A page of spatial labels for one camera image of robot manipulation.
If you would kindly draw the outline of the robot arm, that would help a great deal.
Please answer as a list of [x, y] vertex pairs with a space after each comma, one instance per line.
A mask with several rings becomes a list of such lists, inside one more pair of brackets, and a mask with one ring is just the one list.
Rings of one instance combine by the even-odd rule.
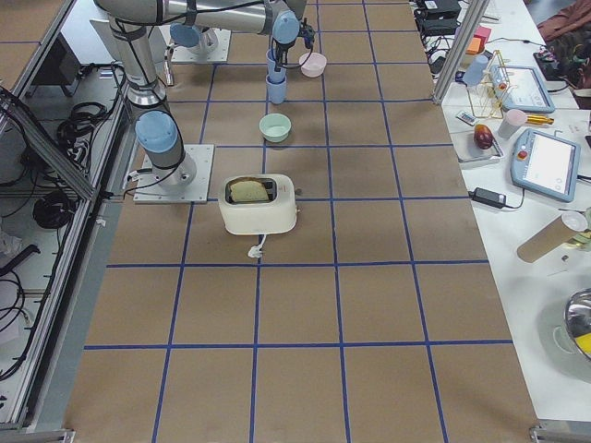
[[287, 47], [297, 39], [313, 46], [315, 31], [304, 18], [304, 1], [99, 1], [97, 6], [121, 24], [218, 28], [270, 35]]
[[161, 84], [147, 29], [109, 17], [110, 30], [121, 55], [129, 83], [127, 100], [139, 145], [151, 162], [158, 186], [180, 191], [195, 178], [197, 166], [187, 155], [180, 130], [170, 113], [165, 87]]

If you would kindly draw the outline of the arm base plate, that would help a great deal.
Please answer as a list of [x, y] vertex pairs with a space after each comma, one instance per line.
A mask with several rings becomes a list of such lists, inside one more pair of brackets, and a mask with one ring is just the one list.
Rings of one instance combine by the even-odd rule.
[[231, 31], [221, 29], [208, 29], [200, 35], [198, 44], [191, 47], [183, 46], [170, 37], [173, 47], [171, 61], [180, 65], [224, 64], [228, 59], [230, 41]]
[[170, 175], [153, 169], [145, 154], [143, 168], [150, 171], [139, 176], [133, 201], [138, 204], [205, 203], [209, 194], [214, 146], [212, 144], [187, 144], [186, 156]]

